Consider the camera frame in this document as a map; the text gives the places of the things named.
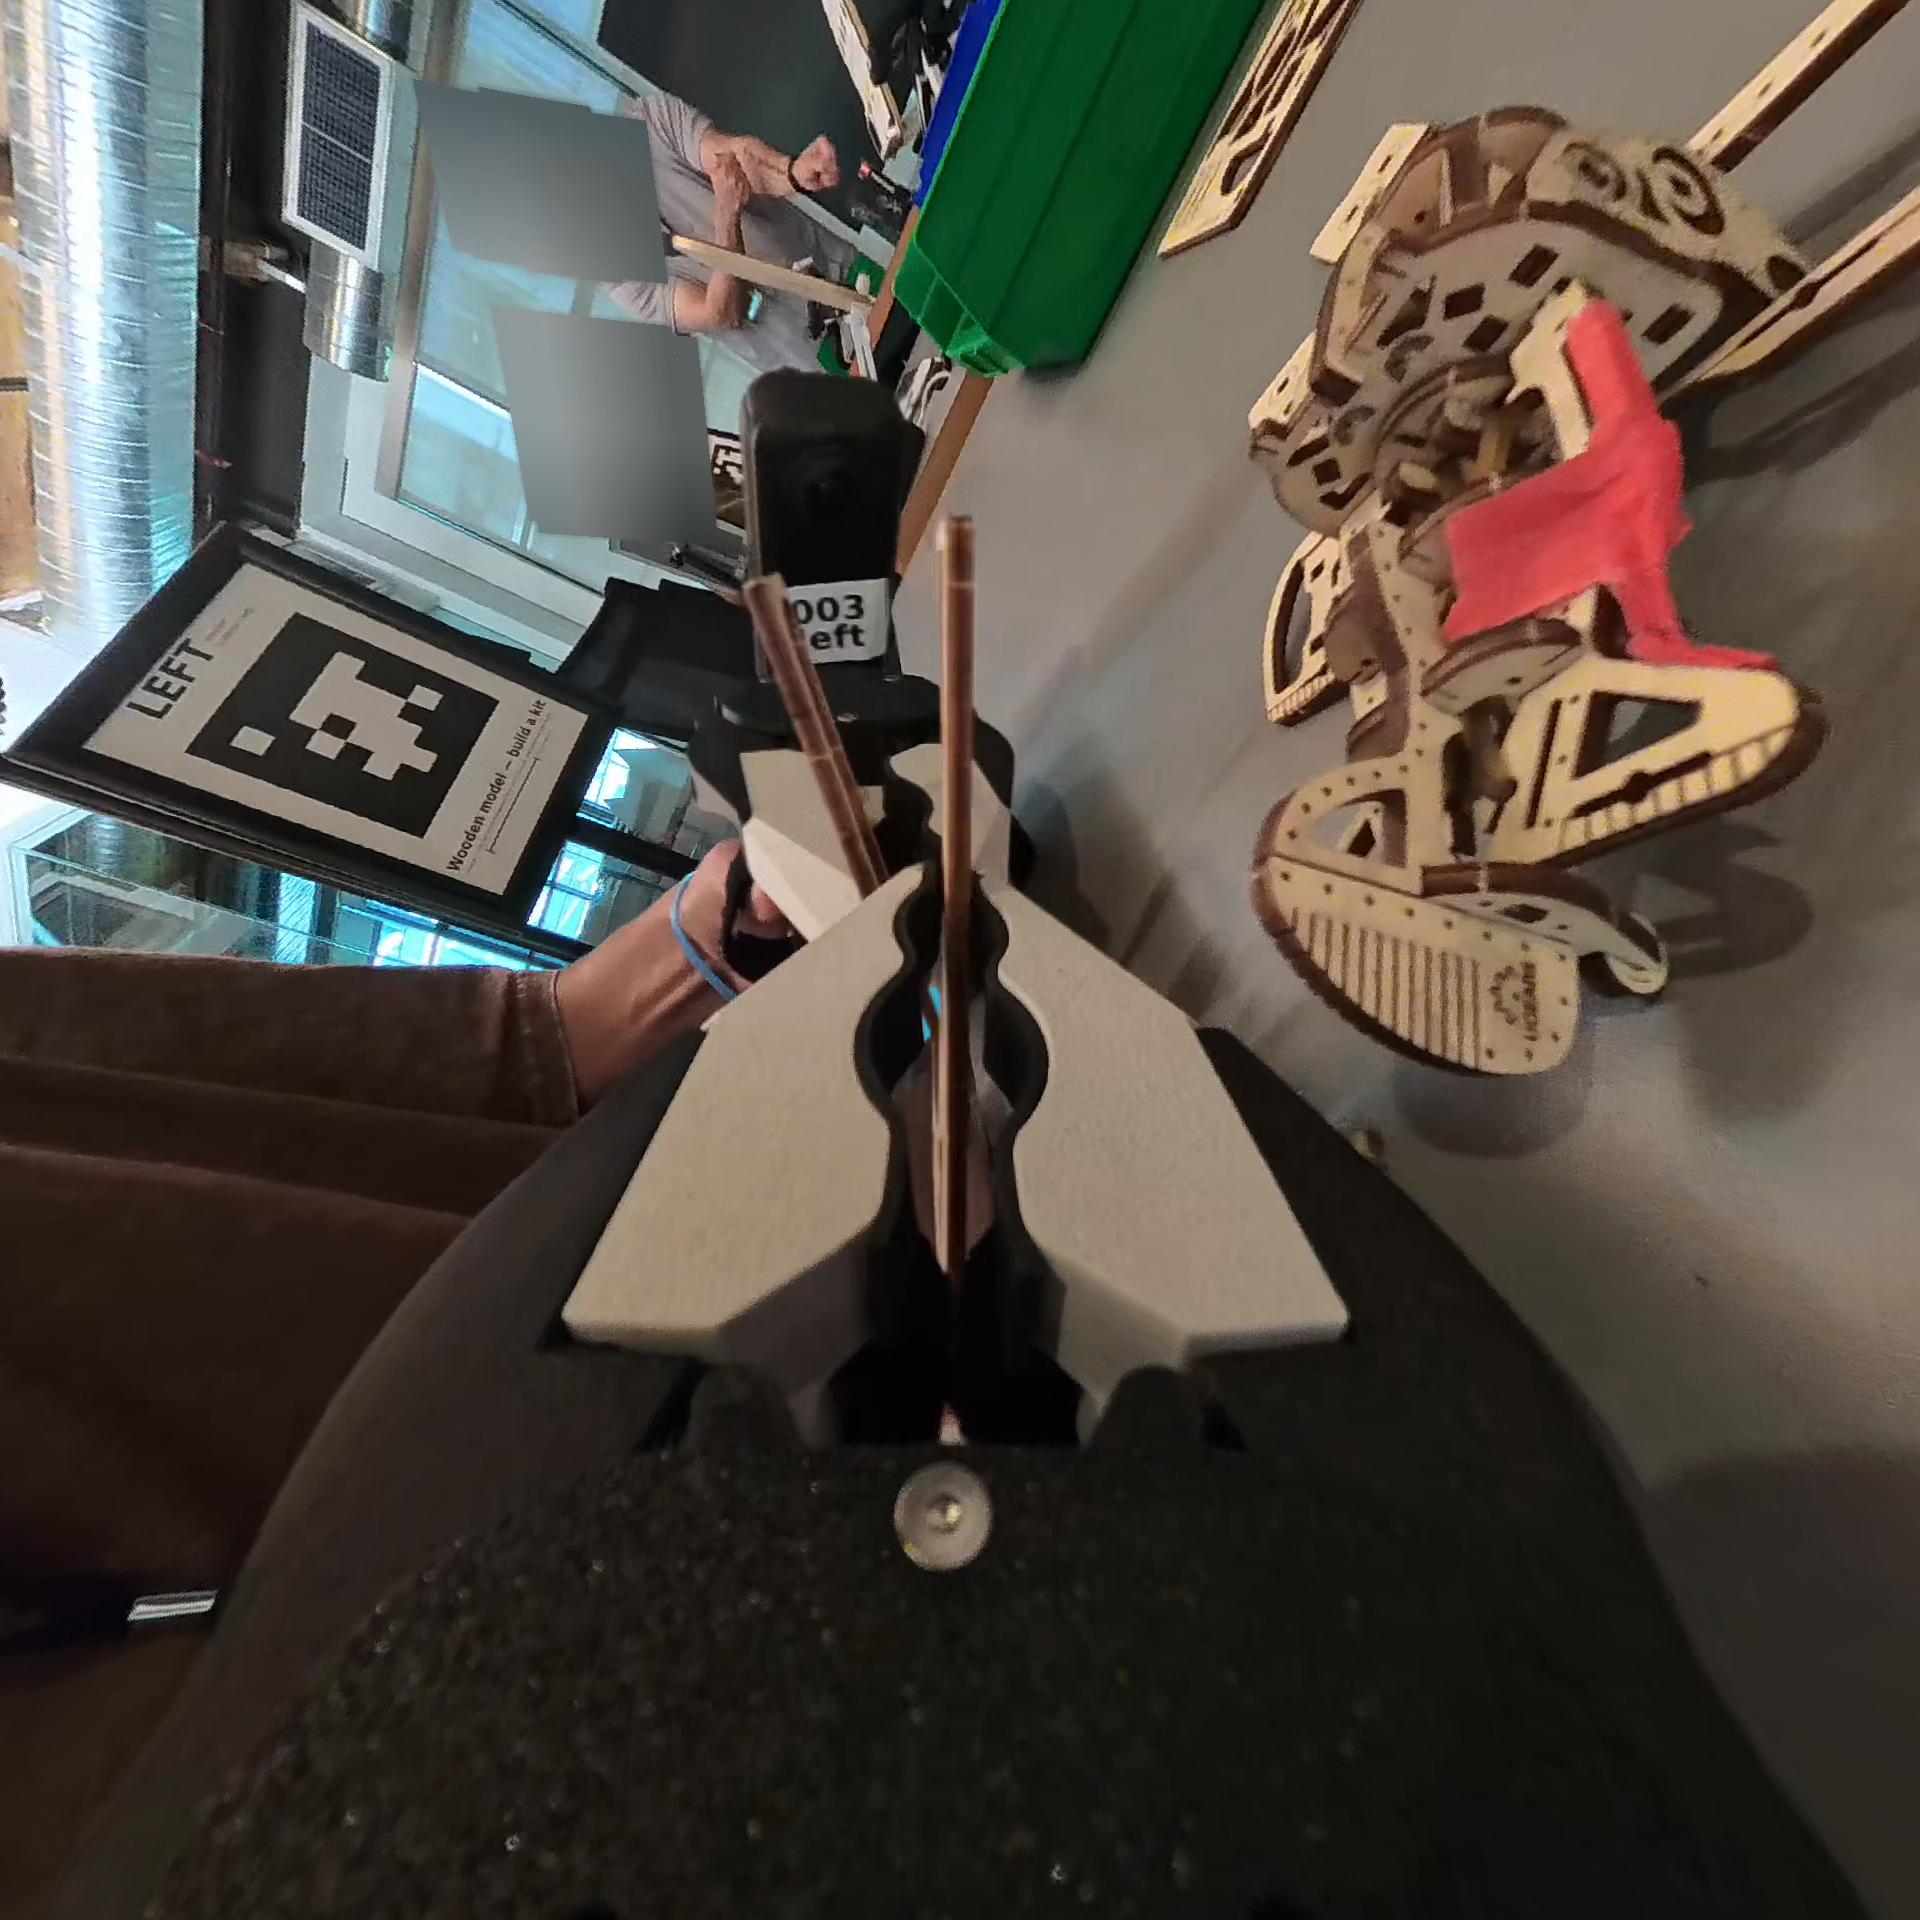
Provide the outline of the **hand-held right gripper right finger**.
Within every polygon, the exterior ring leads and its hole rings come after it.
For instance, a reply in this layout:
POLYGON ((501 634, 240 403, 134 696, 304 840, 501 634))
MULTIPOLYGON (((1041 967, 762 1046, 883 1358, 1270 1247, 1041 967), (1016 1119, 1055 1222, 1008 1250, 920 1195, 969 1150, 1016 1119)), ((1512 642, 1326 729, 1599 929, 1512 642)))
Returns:
POLYGON ((1199 1026, 1014 887, 978 898, 1011 1336, 1104 1416, 1142 1371, 1346 1336, 1199 1026))

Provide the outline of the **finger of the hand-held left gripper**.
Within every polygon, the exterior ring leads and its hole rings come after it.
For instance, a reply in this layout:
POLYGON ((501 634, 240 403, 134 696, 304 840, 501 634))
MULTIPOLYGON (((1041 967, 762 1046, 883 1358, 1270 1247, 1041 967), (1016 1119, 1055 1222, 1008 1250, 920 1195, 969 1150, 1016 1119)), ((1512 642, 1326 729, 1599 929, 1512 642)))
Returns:
POLYGON ((903 873, 944 850, 942 838, 944 751, 918 746, 885 762, 881 779, 881 862, 903 873))
POLYGON ((798 751, 743 752, 747 793, 742 843, 754 884, 806 942, 854 914, 887 880, 858 880, 822 779, 798 751))

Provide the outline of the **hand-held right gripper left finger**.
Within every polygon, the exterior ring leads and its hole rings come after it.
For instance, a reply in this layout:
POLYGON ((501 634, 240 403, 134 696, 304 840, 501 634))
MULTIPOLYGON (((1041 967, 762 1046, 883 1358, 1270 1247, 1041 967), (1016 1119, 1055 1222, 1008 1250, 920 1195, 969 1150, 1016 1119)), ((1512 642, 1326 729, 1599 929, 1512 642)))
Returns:
POLYGON ((709 1023, 562 1305, 574 1340, 753 1375, 837 1440, 835 1377, 934 1292, 897 1084, 941 918, 937 872, 902 872, 709 1023))

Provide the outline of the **long forked wooden piece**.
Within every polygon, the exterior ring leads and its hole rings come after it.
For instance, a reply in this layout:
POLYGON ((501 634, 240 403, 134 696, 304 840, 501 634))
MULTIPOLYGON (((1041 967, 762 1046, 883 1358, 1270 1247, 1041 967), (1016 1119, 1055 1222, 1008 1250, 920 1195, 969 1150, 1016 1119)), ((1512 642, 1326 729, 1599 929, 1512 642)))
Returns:
POLYGON ((969 1257, 973 1140, 973 897, 974 897, 974 662, 976 532, 969 518, 947 518, 941 553, 942 642, 942 948, 934 1036, 934 1247, 959 1303, 969 1257))

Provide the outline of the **thin wooden strip piece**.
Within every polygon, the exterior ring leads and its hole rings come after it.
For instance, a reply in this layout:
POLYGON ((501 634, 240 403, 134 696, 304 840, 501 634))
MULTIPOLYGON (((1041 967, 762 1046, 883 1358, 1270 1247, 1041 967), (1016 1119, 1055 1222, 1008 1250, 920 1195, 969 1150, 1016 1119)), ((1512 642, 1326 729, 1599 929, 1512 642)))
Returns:
POLYGON ((774 668, 790 726, 824 796, 858 898, 874 897, 887 880, 885 862, 785 582, 767 574, 750 578, 743 584, 743 604, 753 616, 759 649, 774 668))

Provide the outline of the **person's left forearm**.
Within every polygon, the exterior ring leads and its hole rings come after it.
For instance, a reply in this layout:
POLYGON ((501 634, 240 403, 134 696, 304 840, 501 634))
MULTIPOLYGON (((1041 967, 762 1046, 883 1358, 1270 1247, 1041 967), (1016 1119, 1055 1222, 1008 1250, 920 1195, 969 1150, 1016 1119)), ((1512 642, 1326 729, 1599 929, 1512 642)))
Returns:
POLYGON ((681 963, 665 897, 559 974, 555 1009, 586 1114, 723 1003, 681 963))

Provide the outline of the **grey desk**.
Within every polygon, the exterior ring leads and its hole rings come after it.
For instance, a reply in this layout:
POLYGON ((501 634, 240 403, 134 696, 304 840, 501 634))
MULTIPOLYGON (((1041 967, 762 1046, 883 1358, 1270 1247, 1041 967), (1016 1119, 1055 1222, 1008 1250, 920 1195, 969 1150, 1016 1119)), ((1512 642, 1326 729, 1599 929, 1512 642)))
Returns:
POLYGON ((1302 539, 1247 417, 1397 122, 1549 105, 1693 137, 1815 3, 1363 6, 1245 225, 1146 255, 1091 360, 983 409, 976 704, 1049 908, 1235 1032, 1445 1227, 1614 1436, 1719 1690, 1878 1916, 1915 1916, 1915 279, 1683 415, 1695 634, 1826 706, 1769 800, 1593 864, 1671 945, 1569 1062, 1477 1081, 1310 996, 1248 891, 1345 706, 1264 721, 1302 539))

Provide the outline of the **person's left hand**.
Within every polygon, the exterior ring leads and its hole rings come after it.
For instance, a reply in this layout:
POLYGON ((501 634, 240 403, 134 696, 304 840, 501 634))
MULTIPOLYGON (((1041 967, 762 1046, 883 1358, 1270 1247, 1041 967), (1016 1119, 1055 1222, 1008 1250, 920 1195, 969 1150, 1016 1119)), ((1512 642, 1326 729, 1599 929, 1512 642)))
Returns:
POLYGON ((743 994, 802 946, 787 913, 753 878, 735 838, 713 847, 688 878, 681 923, 728 996, 743 994))

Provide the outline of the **blue wristband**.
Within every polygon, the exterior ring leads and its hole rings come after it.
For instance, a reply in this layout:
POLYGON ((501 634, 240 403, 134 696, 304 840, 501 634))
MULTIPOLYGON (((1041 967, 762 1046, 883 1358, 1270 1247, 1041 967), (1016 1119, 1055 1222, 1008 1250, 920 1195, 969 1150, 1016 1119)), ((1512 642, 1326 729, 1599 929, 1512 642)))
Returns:
POLYGON ((709 953, 709 948, 702 946, 695 934, 686 926, 686 904, 694 882, 695 875, 686 875, 669 897, 669 923, 675 937, 675 946, 679 948, 681 963, 704 984, 704 988, 713 996, 719 996, 720 1003, 735 1003, 742 994, 742 988, 736 985, 735 974, 726 964, 726 959, 715 961, 709 953))

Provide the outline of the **green plastic bin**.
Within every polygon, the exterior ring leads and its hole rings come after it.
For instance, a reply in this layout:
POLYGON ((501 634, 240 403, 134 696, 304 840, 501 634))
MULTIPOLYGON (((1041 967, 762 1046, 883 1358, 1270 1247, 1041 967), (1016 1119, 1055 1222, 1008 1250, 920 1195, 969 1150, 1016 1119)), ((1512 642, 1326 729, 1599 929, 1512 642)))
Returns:
POLYGON ((1007 3, 929 178, 897 300, 959 369, 1089 358, 1259 3, 1007 3))

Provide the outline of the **wooden mechanical model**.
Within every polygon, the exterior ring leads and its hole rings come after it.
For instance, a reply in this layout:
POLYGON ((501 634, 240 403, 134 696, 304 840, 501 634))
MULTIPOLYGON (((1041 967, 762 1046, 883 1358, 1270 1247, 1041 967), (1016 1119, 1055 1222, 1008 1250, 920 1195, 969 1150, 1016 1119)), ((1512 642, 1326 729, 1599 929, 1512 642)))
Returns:
POLYGON ((1569 362, 1585 303, 1618 312, 1665 415, 1667 377, 1807 263, 1693 152, 1538 105, 1395 129, 1325 252, 1315 334, 1250 415, 1309 536, 1270 610, 1264 702, 1293 727, 1349 699, 1352 722, 1267 814, 1256 913, 1378 1042, 1549 1073, 1586 984, 1651 1000, 1671 972, 1665 937, 1583 867, 1777 793, 1826 721, 1779 665, 1632 659, 1601 588, 1447 642, 1449 524, 1590 447, 1569 362))

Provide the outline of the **person's brown garment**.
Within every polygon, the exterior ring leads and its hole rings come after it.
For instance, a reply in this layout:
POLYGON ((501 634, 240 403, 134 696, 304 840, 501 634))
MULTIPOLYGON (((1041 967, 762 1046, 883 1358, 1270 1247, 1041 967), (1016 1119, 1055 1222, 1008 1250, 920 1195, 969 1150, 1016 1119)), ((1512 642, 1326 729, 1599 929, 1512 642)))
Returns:
POLYGON ((227 1585, 374 1338, 579 1114, 547 972, 6 948, 6 1628, 227 1585))

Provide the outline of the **red tape piece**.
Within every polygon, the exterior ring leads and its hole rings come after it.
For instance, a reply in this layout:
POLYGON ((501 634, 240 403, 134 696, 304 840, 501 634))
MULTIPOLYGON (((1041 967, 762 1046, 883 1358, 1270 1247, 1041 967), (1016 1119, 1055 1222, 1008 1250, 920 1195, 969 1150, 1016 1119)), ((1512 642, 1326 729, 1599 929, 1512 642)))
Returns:
POLYGON ((1773 670, 1775 656, 1695 641, 1670 563, 1689 532, 1685 451, 1618 312, 1592 300, 1569 324, 1569 362, 1592 412, 1590 447, 1451 519, 1456 600, 1442 635, 1463 642, 1608 590, 1627 655, 1649 665, 1773 670))

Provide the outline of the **silver ventilation duct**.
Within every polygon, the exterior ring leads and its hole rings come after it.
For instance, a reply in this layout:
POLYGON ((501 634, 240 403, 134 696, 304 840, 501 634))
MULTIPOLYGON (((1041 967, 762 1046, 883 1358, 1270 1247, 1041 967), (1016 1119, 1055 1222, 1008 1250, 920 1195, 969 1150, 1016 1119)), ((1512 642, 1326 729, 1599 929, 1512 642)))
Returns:
POLYGON ((99 655, 197 518, 200 3, 6 3, 50 642, 99 655))

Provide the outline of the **wooden loop frame piece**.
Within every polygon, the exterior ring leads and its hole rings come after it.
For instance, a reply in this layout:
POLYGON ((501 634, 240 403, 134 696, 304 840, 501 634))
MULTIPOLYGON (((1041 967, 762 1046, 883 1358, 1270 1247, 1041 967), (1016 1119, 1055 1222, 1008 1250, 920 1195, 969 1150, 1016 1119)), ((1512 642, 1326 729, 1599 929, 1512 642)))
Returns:
MULTIPOLYGON (((1706 167, 1727 176, 1811 102, 1883 28, 1905 3, 1826 6, 1739 94, 1688 145, 1706 167)), ((1919 191, 1849 236, 1785 292, 1688 375, 1670 375, 1663 401, 1709 393, 1784 367, 1848 321, 1856 306, 1915 268, 1919 191)))

